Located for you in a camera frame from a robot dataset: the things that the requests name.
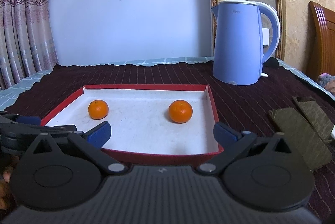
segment silver screw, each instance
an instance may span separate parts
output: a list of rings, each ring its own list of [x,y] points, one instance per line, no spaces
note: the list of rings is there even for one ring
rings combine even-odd
[[[200,165],[199,168],[204,172],[213,172],[216,169],[216,166],[210,163],[204,163]]]
[[[108,166],[108,170],[110,170],[112,172],[120,172],[124,169],[125,169],[125,166],[123,164],[119,164],[119,163],[110,164]]]

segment wooden chair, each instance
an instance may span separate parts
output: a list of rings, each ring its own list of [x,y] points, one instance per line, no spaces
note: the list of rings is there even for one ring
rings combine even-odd
[[[310,1],[316,40],[309,57],[306,75],[317,80],[322,73],[335,76],[335,12]]]

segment orange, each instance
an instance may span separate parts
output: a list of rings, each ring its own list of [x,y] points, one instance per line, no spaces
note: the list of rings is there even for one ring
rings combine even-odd
[[[103,100],[92,101],[88,106],[88,114],[93,119],[103,119],[108,114],[108,105]]]
[[[169,106],[169,116],[172,121],[185,123],[192,117],[192,106],[185,100],[176,100]]]

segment blue gripper pad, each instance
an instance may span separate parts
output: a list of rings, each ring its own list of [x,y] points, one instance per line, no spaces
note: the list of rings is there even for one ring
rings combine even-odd
[[[15,122],[29,124],[29,125],[41,125],[41,119],[38,116],[24,116],[20,115]]]
[[[242,134],[228,127],[222,122],[217,122],[214,125],[213,135],[216,142],[223,148],[227,148],[242,138]]]
[[[111,125],[107,121],[104,121],[86,132],[83,137],[95,148],[100,149],[110,139],[111,134]]]

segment white wall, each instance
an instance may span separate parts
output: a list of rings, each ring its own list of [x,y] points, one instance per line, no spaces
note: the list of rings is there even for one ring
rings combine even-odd
[[[210,0],[49,0],[61,65],[211,55]]]

